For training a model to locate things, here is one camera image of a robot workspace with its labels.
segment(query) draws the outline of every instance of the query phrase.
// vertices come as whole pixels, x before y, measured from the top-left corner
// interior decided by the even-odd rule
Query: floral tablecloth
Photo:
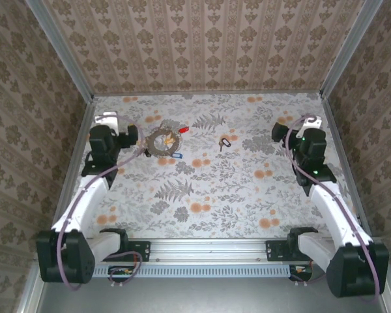
[[[132,238],[267,238],[285,237],[294,226],[313,226],[328,235],[320,212],[296,184],[281,145],[270,136],[276,121],[290,125],[305,113],[322,117],[326,162],[352,206],[317,93],[94,101],[96,114],[117,111],[139,124],[145,136],[161,123],[174,129],[189,126],[190,131],[182,135],[177,151],[182,160],[140,155],[119,170],[90,225],[93,233],[115,227]],[[126,130],[127,123],[119,126]],[[222,152],[221,138],[231,142]],[[122,151],[119,162],[136,149]],[[89,151],[87,144],[84,157]]]

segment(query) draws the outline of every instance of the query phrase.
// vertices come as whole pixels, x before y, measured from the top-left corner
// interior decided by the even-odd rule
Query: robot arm
[[[115,114],[115,112],[106,112],[104,115]],[[122,148],[136,144],[138,130],[134,125],[130,125],[128,134],[119,133],[116,117],[105,117],[96,123],[99,125],[90,130],[91,152],[85,159],[77,194],[51,230],[40,232],[36,238],[40,274],[45,282],[62,281],[56,251],[57,238],[66,221],[68,225],[63,234],[61,257],[65,276],[70,283],[87,283],[93,276],[96,262],[104,260],[110,254],[126,251],[128,239],[124,230],[102,230],[94,239],[88,239],[90,237],[88,229],[94,212],[114,182],[117,170],[103,177],[97,176],[116,165]],[[76,204],[78,195],[92,180],[94,182]],[[71,218],[68,218],[73,206],[75,206],[74,212]]]
[[[295,228],[287,238],[289,250],[293,254],[303,253],[314,260],[326,272],[328,286],[336,297],[374,294],[375,281],[357,238],[359,234],[375,266],[382,293],[388,267],[388,250],[382,243],[373,242],[342,199],[336,178],[324,164],[326,140],[325,132],[320,130],[320,126],[319,117],[306,119],[302,128],[294,130],[287,142],[297,166],[336,195],[352,225],[334,197],[293,166],[297,183],[321,212],[333,241],[328,242],[313,228]],[[272,129],[272,139],[275,142],[283,140],[285,147],[287,132],[286,126],[276,123]]]

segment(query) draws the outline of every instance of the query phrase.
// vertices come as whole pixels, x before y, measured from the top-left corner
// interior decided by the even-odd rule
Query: black mounting plate
[[[149,262],[149,256],[151,255],[151,242],[150,241],[129,241],[126,251],[136,251],[142,255],[143,262]],[[119,256],[118,258],[104,259],[104,262],[133,262],[133,255]]]
[[[311,259],[301,253],[293,254],[290,252],[287,240],[268,240],[265,241],[268,261],[310,261]]]

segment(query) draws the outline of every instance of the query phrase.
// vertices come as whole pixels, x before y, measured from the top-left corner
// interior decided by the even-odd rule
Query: red key tag
[[[183,128],[181,128],[181,129],[179,129],[178,132],[179,132],[180,134],[184,134],[185,132],[188,132],[189,129],[190,129],[190,127],[183,127]]]

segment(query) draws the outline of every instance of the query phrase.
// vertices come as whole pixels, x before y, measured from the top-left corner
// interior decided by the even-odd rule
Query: cable
[[[307,177],[313,183],[315,183],[315,184],[319,185],[321,188],[323,188],[328,194],[330,194],[333,197],[333,200],[336,201],[336,203],[339,205],[340,210],[342,211],[343,215],[345,216],[347,223],[351,227],[353,233],[356,235],[356,238],[358,239],[358,241],[360,243],[360,246],[362,247],[362,250],[364,251],[365,257],[366,257],[366,259],[368,261],[369,268],[371,269],[373,281],[375,283],[375,295],[374,295],[374,298],[371,301],[369,301],[369,302],[371,302],[371,303],[375,302],[376,300],[378,300],[378,296],[379,296],[379,278],[378,278],[377,270],[375,269],[375,266],[373,264],[371,256],[369,255],[368,248],[366,248],[365,242],[362,239],[362,237],[360,236],[360,234],[358,233],[358,230],[355,227],[355,224],[353,223],[353,221],[351,220],[351,217],[349,216],[349,214],[347,214],[347,211],[344,208],[342,202],[338,199],[337,195],[335,195],[335,193],[333,193],[333,191],[331,191],[327,186],[325,186],[324,184],[319,182],[317,179],[315,179],[314,177],[312,177],[311,175],[306,173],[302,168],[300,168],[300,166],[298,166],[298,164],[294,161],[294,159],[291,158],[291,155],[290,155],[290,152],[289,152],[289,137],[290,137],[291,133],[293,132],[294,128],[299,123],[305,121],[308,118],[313,118],[314,120],[317,119],[317,117],[315,115],[307,114],[307,115],[301,117],[300,119],[297,119],[292,124],[290,129],[288,130],[288,133],[287,133],[287,135],[285,137],[285,154],[287,155],[288,159],[290,160],[290,162],[292,163],[292,165],[294,166],[294,168],[297,171],[299,171],[302,175]]]
[[[128,282],[131,281],[132,278],[134,278],[139,269],[141,268],[142,266],[142,263],[143,263],[143,258],[142,258],[142,255],[139,253],[139,252],[136,252],[136,251],[128,251],[128,252],[122,252],[122,253],[118,253],[118,254],[112,254],[110,256],[108,256],[106,259],[112,259],[112,258],[118,258],[119,256],[129,256],[133,254],[134,256],[138,256],[139,258],[139,264],[138,264],[138,267],[134,269],[133,273],[129,276],[128,279],[126,279],[124,282],[122,282],[122,285],[125,285],[127,284]],[[114,283],[113,281],[113,274],[117,271],[119,271],[120,269],[122,269],[121,267],[118,267],[116,269],[113,269],[111,272],[110,272],[110,276],[109,276],[109,280],[110,282]]]
[[[300,277],[298,277],[297,275],[294,275],[294,274],[291,274],[291,277],[294,277],[295,279],[297,279],[299,282],[305,282],[307,284],[311,284],[311,283],[314,283],[314,282],[318,282],[320,280],[322,280],[324,277],[326,276],[326,273],[317,277],[317,278],[314,278],[313,280],[304,280],[304,279],[301,279]]]
[[[63,245],[63,237],[64,237],[64,233],[65,233],[66,227],[68,226],[69,220],[72,218],[72,215],[74,214],[74,211],[75,211],[78,203],[80,202],[81,198],[86,193],[88,188],[90,188],[90,186],[93,183],[95,183],[99,178],[107,175],[108,173],[110,173],[111,171],[116,170],[117,168],[120,168],[120,167],[124,166],[125,164],[129,163],[131,160],[136,158],[140,154],[141,150],[143,149],[143,144],[145,142],[145,140],[144,140],[145,137],[143,135],[142,128],[137,123],[133,122],[131,119],[129,119],[129,118],[125,117],[125,116],[121,116],[121,115],[117,115],[117,114],[111,114],[111,115],[101,115],[101,116],[98,116],[98,117],[96,117],[96,120],[98,121],[99,119],[104,119],[104,118],[107,118],[107,117],[117,117],[117,118],[120,118],[120,119],[124,119],[125,121],[127,121],[129,123],[134,124],[136,126],[136,128],[138,129],[138,132],[139,132],[139,135],[140,135],[140,138],[141,138],[140,139],[140,143],[139,143],[139,149],[137,150],[136,153],[134,153],[127,160],[125,160],[125,161],[123,161],[123,162],[121,162],[121,163],[119,163],[117,165],[114,165],[113,167],[109,168],[108,170],[103,171],[102,173],[98,174],[96,177],[93,177],[84,186],[84,188],[81,190],[81,192],[78,194],[77,198],[74,200],[74,203],[72,204],[71,210],[68,212],[68,215],[66,216],[66,219],[64,221],[63,227],[61,228],[61,231],[59,232],[58,240],[57,240],[57,263],[58,263],[59,274],[61,275],[61,278],[62,278],[65,286],[67,286],[72,291],[79,290],[79,288],[81,287],[81,284],[78,284],[77,286],[73,286],[73,285],[70,284],[70,282],[66,278],[66,275],[65,275],[65,272],[64,272],[64,265],[63,265],[62,255],[61,255],[61,250],[62,250],[62,245]]]

